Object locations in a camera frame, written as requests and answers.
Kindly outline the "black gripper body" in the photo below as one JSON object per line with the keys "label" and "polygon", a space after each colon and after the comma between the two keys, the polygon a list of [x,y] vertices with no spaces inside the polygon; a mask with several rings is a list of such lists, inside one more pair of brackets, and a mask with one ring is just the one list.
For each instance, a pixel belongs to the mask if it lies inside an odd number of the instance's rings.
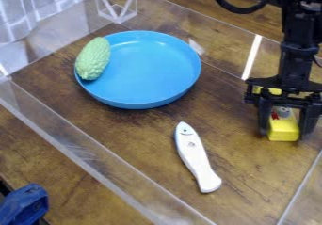
{"label": "black gripper body", "polygon": [[310,81],[305,87],[287,87],[281,84],[278,76],[248,78],[246,83],[244,102],[248,104],[259,106],[260,102],[268,102],[271,105],[299,109],[314,107],[322,110],[322,84],[319,83]]}

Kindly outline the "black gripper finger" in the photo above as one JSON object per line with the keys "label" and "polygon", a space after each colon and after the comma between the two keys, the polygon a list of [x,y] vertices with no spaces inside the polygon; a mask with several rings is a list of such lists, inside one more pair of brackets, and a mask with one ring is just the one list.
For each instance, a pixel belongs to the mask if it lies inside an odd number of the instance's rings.
{"label": "black gripper finger", "polygon": [[301,137],[307,138],[311,135],[315,124],[322,115],[322,105],[307,105],[299,112],[299,130]]}
{"label": "black gripper finger", "polygon": [[259,133],[262,136],[267,134],[268,131],[268,117],[271,113],[271,101],[260,98],[258,104],[258,125],[259,125]]}

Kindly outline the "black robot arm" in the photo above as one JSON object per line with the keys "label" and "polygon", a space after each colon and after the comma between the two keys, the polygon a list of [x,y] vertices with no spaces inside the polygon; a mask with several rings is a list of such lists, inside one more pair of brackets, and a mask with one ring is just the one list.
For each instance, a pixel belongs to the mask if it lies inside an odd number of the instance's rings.
{"label": "black robot arm", "polygon": [[281,58],[278,74],[248,78],[244,101],[258,108],[259,131],[268,132],[268,116],[275,106],[299,110],[299,136],[307,137],[322,116],[322,84],[310,80],[314,56],[322,44],[322,0],[279,0],[282,8]]}

